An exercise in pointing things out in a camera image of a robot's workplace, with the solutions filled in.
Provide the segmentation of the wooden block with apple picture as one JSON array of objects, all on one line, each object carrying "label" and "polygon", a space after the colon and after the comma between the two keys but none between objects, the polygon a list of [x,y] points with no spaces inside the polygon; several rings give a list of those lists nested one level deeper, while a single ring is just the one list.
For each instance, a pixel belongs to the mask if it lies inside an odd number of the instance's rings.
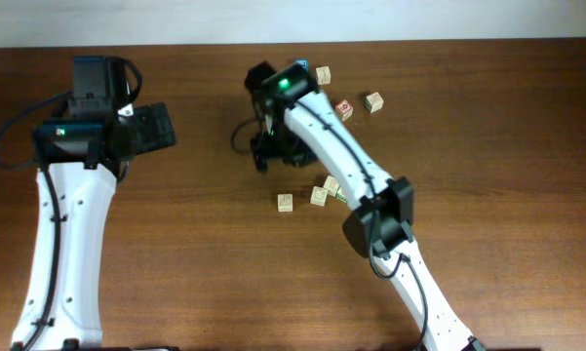
[{"label": "wooden block with apple picture", "polygon": [[314,186],[310,203],[316,206],[323,207],[326,204],[327,198],[329,196],[329,191],[323,187]]}]

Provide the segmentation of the green edged picture block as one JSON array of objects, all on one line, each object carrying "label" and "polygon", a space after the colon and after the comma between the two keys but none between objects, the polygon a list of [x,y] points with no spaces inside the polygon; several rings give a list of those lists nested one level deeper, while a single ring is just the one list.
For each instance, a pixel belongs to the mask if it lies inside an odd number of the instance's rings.
[{"label": "green edged picture block", "polygon": [[336,191],[336,198],[343,203],[347,202],[347,198],[344,195],[344,192],[341,187],[339,187],[338,190]]}]

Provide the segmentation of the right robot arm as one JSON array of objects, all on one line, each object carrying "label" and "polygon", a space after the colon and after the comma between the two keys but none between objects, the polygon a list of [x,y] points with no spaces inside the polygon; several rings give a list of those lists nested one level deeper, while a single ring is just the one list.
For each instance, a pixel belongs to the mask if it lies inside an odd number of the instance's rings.
[{"label": "right robot arm", "polygon": [[390,282],[414,318],[418,350],[476,351],[483,343],[451,309],[413,232],[413,187],[379,167],[336,115],[317,80],[294,63],[264,61],[244,82],[261,127],[250,143],[256,169],[272,160],[293,167],[320,162],[340,185],[361,226],[353,247],[374,275]]}]

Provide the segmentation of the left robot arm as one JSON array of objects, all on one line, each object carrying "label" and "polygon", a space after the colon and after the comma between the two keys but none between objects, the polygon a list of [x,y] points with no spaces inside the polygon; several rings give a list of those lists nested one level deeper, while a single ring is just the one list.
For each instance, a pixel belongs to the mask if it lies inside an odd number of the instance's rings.
[{"label": "left robot arm", "polygon": [[137,155],[176,144],[165,103],[133,106],[142,76],[130,60],[76,57],[72,81],[32,131],[39,215],[14,350],[101,347],[98,282],[111,201]]}]

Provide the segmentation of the red number nine block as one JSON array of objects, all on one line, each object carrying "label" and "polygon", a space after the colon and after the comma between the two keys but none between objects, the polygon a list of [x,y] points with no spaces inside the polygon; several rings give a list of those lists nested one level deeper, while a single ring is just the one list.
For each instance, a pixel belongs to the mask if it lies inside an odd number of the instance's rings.
[{"label": "red number nine block", "polygon": [[335,105],[334,109],[337,112],[337,114],[338,114],[338,116],[339,116],[339,118],[340,118],[341,121],[345,121],[348,118],[350,118],[353,115],[353,111],[354,111],[353,106],[346,99],[343,99],[343,100],[339,101]]}]

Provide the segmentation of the plain wooden block letter J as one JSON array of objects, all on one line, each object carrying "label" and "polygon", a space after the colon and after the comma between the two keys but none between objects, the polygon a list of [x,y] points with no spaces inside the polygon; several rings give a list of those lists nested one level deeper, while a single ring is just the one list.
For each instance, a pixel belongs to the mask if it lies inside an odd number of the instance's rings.
[{"label": "plain wooden block letter J", "polygon": [[328,85],[331,82],[331,79],[331,70],[328,66],[320,66],[316,68],[316,80],[318,85]]}]

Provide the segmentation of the blue top wooden block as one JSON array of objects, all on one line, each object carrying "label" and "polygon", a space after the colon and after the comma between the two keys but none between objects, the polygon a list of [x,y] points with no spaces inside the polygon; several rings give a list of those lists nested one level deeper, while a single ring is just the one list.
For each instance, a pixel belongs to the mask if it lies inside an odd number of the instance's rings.
[{"label": "blue top wooden block", "polygon": [[305,69],[306,71],[309,70],[309,62],[307,59],[296,59],[294,61],[295,64],[301,66],[303,69]]}]

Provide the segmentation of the green sided wooden block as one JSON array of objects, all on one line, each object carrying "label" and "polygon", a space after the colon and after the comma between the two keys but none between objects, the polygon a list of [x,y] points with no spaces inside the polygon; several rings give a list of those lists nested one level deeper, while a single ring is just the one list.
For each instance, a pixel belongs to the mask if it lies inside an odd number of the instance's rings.
[{"label": "green sided wooden block", "polygon": [[374,113],[383,107],[384,99],[379,92],[374,92],[365,97],[365,107],[369,113]]}]

